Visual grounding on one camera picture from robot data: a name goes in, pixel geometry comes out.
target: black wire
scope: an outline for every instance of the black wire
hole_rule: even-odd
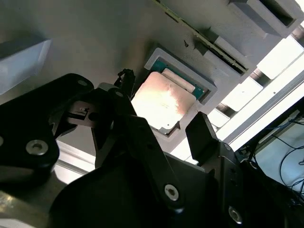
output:
[[[304,145],[303,146],[300,146],[300,147],[298,147],[298,148],[295,148],[295,147],[292,147],[293,148],[293,150],[292,151],[290,151],[290,152],[288,152],[284,157],[283,157],[283,159],[281,160],[281,162],[280,162],[280,168],[279,168],[279,173],[280,173],[280,178],[281,178],[281,181],[283,182],[283,184],[284,185],[286,185],[287,186],[287,184],[285,183],[285,181],[283,180],[283,177],[282,177],[282,165],[283,165],[283,162],[284,162],[284,160],[288,157],[288,155],[290,155],[292,152],[294,152],[294,151],[296,151],[296,150],[300,150],[300,149],[303,149],[304,148]]]
[[[300,191],[299,191],[300,194],[302,194],[303,188],[304,188],[304,181],[303,181],[303,183],[302,183],[302,185],[301,185],[301,188],[300,188]]]
[[[283,140],[280,139],[279,137],[277,137],[277,136],[275,136],[275,135],[273,135],[273,134],[272,134],[271,136],[274,137],[274,138],[276,138],[276,139],[278,139],[278,140],[280,140],[281,142],[285,143],[287,146],[289,146],[289,147],[291,147],[291,148],[293,148],[293,149],[296,149],[295,147],[289,145],[288,143],[286,143],[285,141],[283,141]]]
[[[291,123],[296,123],[296,124],[299,124],[299,125],[304,125],[304,123],[300,123],[300,122],[297,122],[297,121],[291,121]]]

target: black metal bracket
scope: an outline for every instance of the black metal bracket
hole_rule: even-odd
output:
[[[243,175],[235,164],[235,155],[229,145],[220,142],[206,114],[199,112],[186,128],[192,157],[218,182],[218,205],[224,218],[231,224],[231,213],[237,211],[244,224]]]
[[[59,157],[54,134],[64,110],[93,88],[84,77],[68,74],[0,106],[0,183],[49,177]]]

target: bright light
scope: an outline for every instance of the bright light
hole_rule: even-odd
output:
[[[275,105],[270,111],[263,115],[258,121],[250,126],[245,132],[243,132],[238,138],[236,138],[229,145],[235,151],[248,142],[253,136],[259,133],[272,121],[274,121],[281,113],[285,112],[294,103],[300,100],[304,96],[304,84],[298,86],[288,96],[286,96],[281,102]]]
[[[197,160],[192,159],[192,156],[190,156],[189,158],[187,158],[185,161],[189,162],[189,163],[191,163],[193,165],[196,165],[198,163]]]
[[[213,109],[208,115],[210,123],[216,127],[222,127],[230,119],[228,116],[217,110]]]
[[[267,77],[274,79],[303,52],[303,47],[291,36],[282,39],[257,65]]]
[[[262,89],[259,83],[248,77],[242,84],[238,84],[221,103],[238,112]]]
[[[132,105],[150,126],[171,129],[187,113],[196,98],[158,72],[152,72],[136,92]]]
[[[300,57],[290,67],[276,77],[266,88],[243,107],[230,121],[217,131],[220,140],[225,140],[234,130],[246,121],[254,112],[261,108],[277,92],[283,89],[290,81],[297,77],[304,68],[303,51]]]
[[[189,158],[191,156],[191,152],[188,139],[185,138],[183,141],[181,141],[181,143],[178,144],[170,154],[181,160],[186,160]]]

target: mounting hole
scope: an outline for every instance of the mounting hole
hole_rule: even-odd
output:
[[[80,84],[82,86],[87,86],[87,83],[83,80],[78,80],[78,84]]]
[[[176,187],[171,184],[167,184],[165,186],[165,193],[172,201],[177,201],[179,198],[179,192],[177,191]]]
[[[228,208],[228,213],[230,215],[230,217],[237,223],[237,224],[242,224],[243,220],[241,215],[239,214],[239,212],[237,210],[235,210],[232,206],[229,206]]]
[[[255,170],[257,170],[257,165],[256,165],[255,162],[249,161],[249,164],[251,165],[252,168],[254,168]]]
[[[150,150],[154,150],[154,146],[153,146],[152,144],[150,144],[150,143],[147,144],[147,147],[148,147],[148,149],[150,149]]]
[[[98,113],[90,113],[88,118],[89,118],[90,121],[97,121],[97,120],[99,120],[99,114]]]
[[[116,93],[117,96],[124,97],[124,95],[119,91],[116,91],[115,93]]]
[[[32,140],[28,142],[25,149],[31,155],[43,155],[48,151],[48,144],[42,140]]]

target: screw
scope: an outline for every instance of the screw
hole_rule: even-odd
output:
[[[239,212],[237,210],[235,210],[232,206],[229,206],[228,208],[228,213],[230,215],[230,217],[237,223],[237,224],[242,224],[242,217],[239,214]]]
[[[229,151],[232,150],[231,147],[230,147],[228,144],[224,144],[224,147],[225,147],[227,150],[229,150]]]
[[[82,86],[87,86],[87,83],[83,80],[79,80],[78,84],[82,85]]]
[[[255,170],[257,170],[257,166],[253,161],[249,161],[249,164],[251,165],[252,168],[254,168]]]
[[[0,146],[3,145],[3,142],[4,142],[4,140],[3,140],[3,138],[0,136]]]
[[[124,97],[124,95],[121,92],[116,91],[116,95],[120,97]]]
[[[48,151],[48,144],[42,140],[32,140],[28,142],[25,149],[31,155],[43,155]]]
[[[179,192],[176,187],[171,184],[165,186],[165,193],[172,201],[177,201],[179,199]]]

